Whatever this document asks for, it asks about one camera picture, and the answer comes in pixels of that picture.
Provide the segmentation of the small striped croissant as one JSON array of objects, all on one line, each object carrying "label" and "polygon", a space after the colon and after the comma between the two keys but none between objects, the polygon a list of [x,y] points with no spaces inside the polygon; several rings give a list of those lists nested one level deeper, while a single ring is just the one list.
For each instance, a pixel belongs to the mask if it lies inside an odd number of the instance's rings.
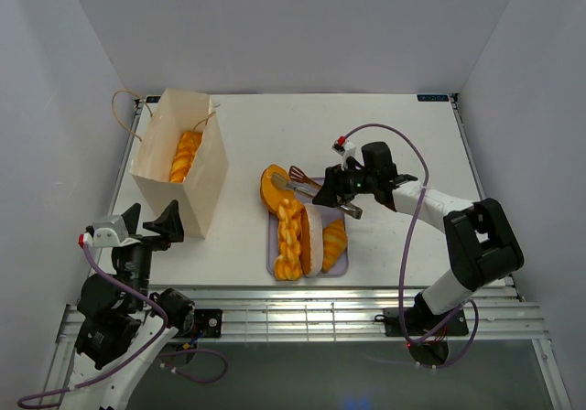
[{"label": "small striped croissant", "polygon": [[322,231],[322,271],[329,272],[347,248],[348,237],[342,219],[331,222]]}]

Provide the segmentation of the white sugared bread slice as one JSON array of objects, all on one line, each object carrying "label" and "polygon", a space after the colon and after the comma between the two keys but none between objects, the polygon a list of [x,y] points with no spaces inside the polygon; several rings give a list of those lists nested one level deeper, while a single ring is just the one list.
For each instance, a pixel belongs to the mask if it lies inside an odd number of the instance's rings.
[{"label": "white sugared bread slice", "polygon": [[301,255],[299,257],[304,276],[315,277],[322,269],[323,240],[320,211],[311,203],[301,212]]}]

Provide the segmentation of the metal serving tongs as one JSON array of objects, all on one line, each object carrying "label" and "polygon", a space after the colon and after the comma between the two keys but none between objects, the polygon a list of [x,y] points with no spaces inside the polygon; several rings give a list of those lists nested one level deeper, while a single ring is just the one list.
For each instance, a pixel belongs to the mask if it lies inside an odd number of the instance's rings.
[{"label": "metal serving tongs", "polygon": [[[291,166],[288,170],[288,177],[284,173],[273,172],[270,174],[270,181],[272,185],[279,190],[292,190],[293,192],[314,200],[321,190],[321,184],[314,179],[308,177],[299,167]],[[351,218],[360,220],[363,215],[363,210],[351,203],[343,203],[340,200],[330,204],[322,204],[316,202],[316,205],[323,207],[330,207]]]}]

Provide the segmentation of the oval orange bread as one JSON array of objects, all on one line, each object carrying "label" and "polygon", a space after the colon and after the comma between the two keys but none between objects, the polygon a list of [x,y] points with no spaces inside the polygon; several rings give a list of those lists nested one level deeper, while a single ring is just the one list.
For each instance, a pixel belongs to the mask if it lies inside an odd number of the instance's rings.
[{"label": "oval orange bread", "polygon": [[288,177],[288,173],[282,167],[278,165],[268,166],[260,178],[260,197],[267,210],[272,214],[277,214],[278,204],[284,199],[293,200],[295,193],[289,189],[278,189],[272,183],[274,174]]}]

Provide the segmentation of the lavender plastic tray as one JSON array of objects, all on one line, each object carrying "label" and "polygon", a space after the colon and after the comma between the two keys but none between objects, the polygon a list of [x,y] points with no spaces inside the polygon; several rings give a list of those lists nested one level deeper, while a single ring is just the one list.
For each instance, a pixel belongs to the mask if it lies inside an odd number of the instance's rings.
[{"label": "lavender plastic tray", "polygon": [[349,266],[344,216],[290,190],[261,182],[268,208],[268,272],[278,281],[344,275]]}]

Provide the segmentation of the long twisted braided bread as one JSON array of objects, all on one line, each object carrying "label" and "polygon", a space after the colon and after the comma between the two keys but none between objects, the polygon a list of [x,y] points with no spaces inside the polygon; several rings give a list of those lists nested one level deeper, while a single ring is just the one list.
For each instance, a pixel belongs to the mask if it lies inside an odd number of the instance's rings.
[{"label": "long twisted braided bread", "polygon": [[181,136],[169,173],[171,183],[184,181],[201,145],[201,139],[202,132],[187,131]]}]

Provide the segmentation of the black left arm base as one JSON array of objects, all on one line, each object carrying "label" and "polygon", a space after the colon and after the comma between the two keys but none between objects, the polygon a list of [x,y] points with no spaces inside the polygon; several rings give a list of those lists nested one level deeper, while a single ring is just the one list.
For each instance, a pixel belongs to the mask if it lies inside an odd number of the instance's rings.
[{"label": "black left arm base", "polygon": [[196,308],[190,312],[180,329],[182,338],[220,338],[222,335],[223,311],[218,308]]}]

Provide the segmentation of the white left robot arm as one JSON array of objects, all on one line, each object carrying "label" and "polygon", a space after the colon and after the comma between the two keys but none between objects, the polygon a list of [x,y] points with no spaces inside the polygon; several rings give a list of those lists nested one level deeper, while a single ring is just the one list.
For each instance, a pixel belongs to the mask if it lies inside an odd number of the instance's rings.
[{"label": "white left robot arm", "polygon": [[[88,226],[79,245],[94,273],[83,284],[77,309],[84,321],[74,344],[73,370],[63,409],[124,409],[161,349],[194,327],[194,303],[168,288],[149,293],[152,255],[184,240],[179,203],[172,200],[151,222],[141,206]],[[146,234],[137,233],[142,226]],[[111,250],[114,272],[97,267],[93,249]]]}]

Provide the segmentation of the beige paper bag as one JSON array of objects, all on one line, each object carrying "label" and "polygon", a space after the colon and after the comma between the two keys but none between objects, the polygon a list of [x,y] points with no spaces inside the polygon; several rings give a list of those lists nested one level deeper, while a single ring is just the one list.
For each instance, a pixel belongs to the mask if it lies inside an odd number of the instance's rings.
[{"label": "beige paper bag", "polygon": [[[169,173],[181,136],[202,132],[188,175],[182,183],[171,183]],[[185,234],[204,238],[227,174],[228,158],[212,97],[206,93],[167,88],[138,137],[131,162],[131,175],[146,202],[156,214],[172,201],[179,202]]]}]

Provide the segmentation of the aluminium frame rail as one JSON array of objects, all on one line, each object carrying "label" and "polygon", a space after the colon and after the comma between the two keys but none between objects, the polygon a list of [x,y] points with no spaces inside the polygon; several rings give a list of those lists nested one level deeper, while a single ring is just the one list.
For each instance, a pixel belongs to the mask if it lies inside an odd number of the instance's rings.
[{"label": "aluminium frame rail", "polygon": [[336,162],[332,141],[384,140],[401,171],[433,188],[477,199],[483,190],[451,94],[215,94],[229,169],[212,227],[157,261],[155,288],[173,286],[203,308],[224,312],[222,342],[382,341],[375,312],[431,285],[449,266],[442,235],[427,224],[402,250],[409,219],[360,199],[347,221],[349,268],[341,277],[281,283],[267,271],[268,213],[259,199],[262,170],[298,164],[313,176]]}]

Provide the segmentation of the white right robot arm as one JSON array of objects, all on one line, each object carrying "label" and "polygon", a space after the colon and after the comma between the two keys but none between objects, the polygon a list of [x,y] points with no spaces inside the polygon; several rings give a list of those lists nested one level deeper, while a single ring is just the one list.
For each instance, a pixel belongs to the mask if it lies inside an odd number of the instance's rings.
[{"label": "white right robot arm", "polygon": [[371,195],[382,206],[423,221],[445,236],[450,268],[416,295],[412,307],[399,309],[394,322],[402,333],[436,333],[476,291],[523,266],[523,253],[497,200],[463,200],[430,189],[416,177],[398,172],[384,142],[364,145],[361,161],[354,158],[354,147],[345,138],[333,149],[342,162],[326,168],[314,204],[360,219],[363,212],[352,201]]}]

